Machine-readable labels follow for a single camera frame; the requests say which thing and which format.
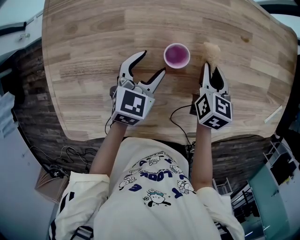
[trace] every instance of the shirt sleeve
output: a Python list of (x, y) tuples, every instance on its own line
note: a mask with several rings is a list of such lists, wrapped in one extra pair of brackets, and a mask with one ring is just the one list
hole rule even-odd
[(230, 197), (221, 196), (212, 187), (203, 187), (196, 193), (214, 222), (225, 226), (234, 240), (245, 239), (243, 227), (233, 215)]
[(107, 200), (109, 177), (71, 172), (56, 218), (49, 229), (51, 240), (69, 240), (75, 230), (87, 224)]

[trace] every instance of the wooden table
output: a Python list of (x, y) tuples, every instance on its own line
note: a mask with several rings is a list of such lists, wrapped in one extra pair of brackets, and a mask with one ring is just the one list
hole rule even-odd
[[(289, 98), (297, 57), (295, 33), (251, 0), (46, 0), (42, 41), (60, 124), (68, 138), (80, 141), (105, 137), (109, 88), (116, 84), (120, 64), (148, 50), (134, 68), (135, 81), (146, 81), (166, 66), (164, 49), (176, 42), (189, 48), (190, 63), (179, 70), (167, 67), (154, 107), (128, 136), (186, 143), (169, 118), (199, 91), (203, 42), (221, 49), (219, 67), (233, 104), (233, 122), (213, 131), (213, 141), (271, 136)], [(281, 105), (283, 110), (265, 124)], [(189, 108), (181, 109), (173, 120), (193, 135), (196, 117), (188, 113)]]

